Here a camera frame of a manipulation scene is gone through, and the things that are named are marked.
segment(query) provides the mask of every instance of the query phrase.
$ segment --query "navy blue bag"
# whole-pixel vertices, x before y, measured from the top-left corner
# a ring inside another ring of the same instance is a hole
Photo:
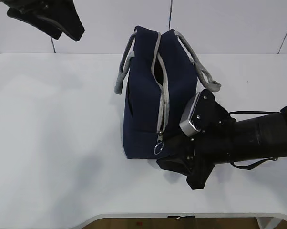
[[[119,67],[117,94],[122,92],[128,71],[123,122],[126,156],[158,159],[174,154],[166,147],[166,140],[182,132],[179,122],[187,102],[196,94],[197,79],[212,92],[219,91],[221,85],[212,80],[188,42],[175,30],[161,35],[137,26]]]

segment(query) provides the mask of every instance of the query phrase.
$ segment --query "white table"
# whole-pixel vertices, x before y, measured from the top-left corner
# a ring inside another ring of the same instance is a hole
[[[195,191],[153,160],[127,160],[124,96],[113,93],[120,58],[0,55],[0,228],[168,215],[287,220],[287,158],[252,171],[217,165]],[[200,58],[222,83],[216,98],[229,111],[287,105],[287,55]]]

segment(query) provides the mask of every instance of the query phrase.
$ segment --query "black robotic arm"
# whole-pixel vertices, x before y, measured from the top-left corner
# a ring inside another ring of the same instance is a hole
[[[64,32],[79,41],[84,27],[73,0],[0,0],[9,6],[7,15],[26,22],[54,39]]]

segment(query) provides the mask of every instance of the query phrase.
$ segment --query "gray zipper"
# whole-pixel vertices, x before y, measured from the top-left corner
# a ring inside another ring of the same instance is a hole
[[[161,85],[157,82],[157,80],[155,78],[155,81],[157,82],[158,86],[161,89],[161,98],[160,98],[160,103],[159,103],[158,119],[157,119],[158,120],[157,121],[158,137],[157,137],[156,146],[154,148],[154,154],[155,155],[160,154],[164,148],[163,133],[167,127],[169,113],[170,113],[170,95],[169,95],[169,89],[168,89],[167,70],[166,70],[166,67],[164,65],[163,59],[159,53],[157,54],[157,60],[159,61],[160,66],[162,68],[164,80],[163,80],[163,85]]]

